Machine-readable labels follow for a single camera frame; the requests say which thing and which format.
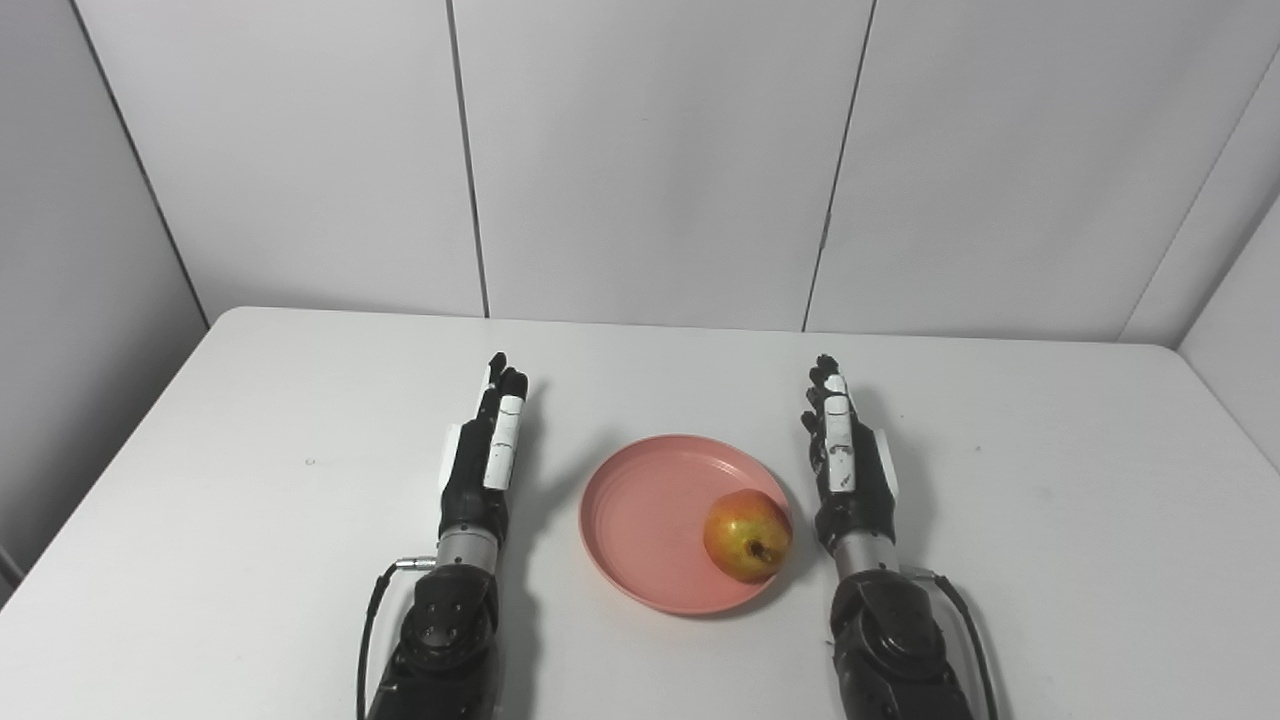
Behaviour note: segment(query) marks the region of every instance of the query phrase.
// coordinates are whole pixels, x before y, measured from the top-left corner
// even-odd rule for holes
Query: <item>white table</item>
[[[372,579],[431,550],[444,428],[499,348],[532,386],[502,717],[841,717],[812,532],[764,602],[692,620],[614,591],[576,524],[598,462],[671,432],[750,452],[812,516],[822,351],[888,429],[900,555],[974,601],[1005,717],[1280,715],[1280,478],[1166,350],[248,309],[0,612],[0,717],[351,717]]]

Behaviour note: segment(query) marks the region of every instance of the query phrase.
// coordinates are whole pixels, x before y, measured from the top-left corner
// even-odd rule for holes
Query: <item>red-yellow apple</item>
[[[763,583],[782,566],[791,547],[791,521],[773,498],[740,489],[717,500],[703,525],[712,562],[735,580]]]

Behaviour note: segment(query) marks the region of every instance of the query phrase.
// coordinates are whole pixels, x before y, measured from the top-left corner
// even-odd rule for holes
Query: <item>white wall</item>
[[[1257,110],[1201,192],[1277,45],[1275,0],[879,3],[809,329],[1112,341],[1151,283],[1175,342],[1277,178]]]
[[[481,313],[443,0],[78,1],[210,319]]]
[[[1280,469],[1280,202],[1179,352]]]
[[[458,0],[494,316],[800,329],[870,0]]]
[[[483,311],[447,1],[79,3],[210,315]],[[878,3],[833,199],[870,0],[456,5],[495,316],[1172,346],[1280,187],[1274,0]]]
[[[204,329],[70,4],[0,3],[0,544],[19,565]]]

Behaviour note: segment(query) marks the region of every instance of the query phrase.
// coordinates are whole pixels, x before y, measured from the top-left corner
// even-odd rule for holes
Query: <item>pink plate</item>
[[[617,451],[582,493],[582,543],[600,573],[640,602],[676,615],[719,612],[759,594],[722,573],[703,548],[713,502],[744,488],[787,511],[773,475],[750,455],[703,437],[658,436]]]

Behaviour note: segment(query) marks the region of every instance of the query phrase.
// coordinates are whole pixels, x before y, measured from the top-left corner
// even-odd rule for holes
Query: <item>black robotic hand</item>
[[[972,720],[928,593],[899,571],[896,477],[883,436],[864,425],[836,361],[809,370],[801,416],[822,507],[818,536],[840,571],[831,607],[836,676],[850,720]]]
[[[498,685],[494,573],[507,537],[506,489],[527,392],[527,378],[507,366],[503,354],[495,355],[476,416],[457,428],[456,447],[445,447],[453,462],[440,495],[436,560],[413,588],[413,605],[369,711],[374,720],[483,720],[493,714]],[[413,560],[397,565],[431,566]],[[381,589],[392,571],[379,580]],[[375,591],[370,619],[378,600]],[[361,657],[367,634],[366,628]],[[361,666],[357,717],[364,712],[364,673]]]

